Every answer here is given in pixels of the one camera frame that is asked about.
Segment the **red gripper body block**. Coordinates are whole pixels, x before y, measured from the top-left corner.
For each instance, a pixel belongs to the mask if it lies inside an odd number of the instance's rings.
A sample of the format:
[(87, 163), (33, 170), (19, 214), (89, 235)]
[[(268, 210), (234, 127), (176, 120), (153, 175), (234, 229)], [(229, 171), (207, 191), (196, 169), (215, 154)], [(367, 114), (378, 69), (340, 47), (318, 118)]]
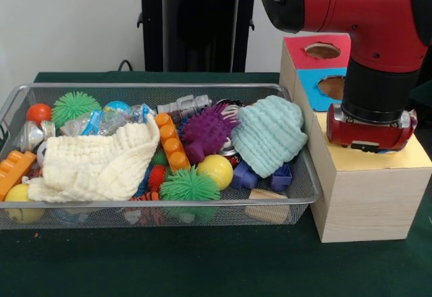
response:
[(404, 111), (392, 124), (367, 124), (346, 115), (340, 104), (332, 103), (327, 112), (327, 138), (333, 144), (363, 152), (402, 150), (417, 127), (413, 109)]

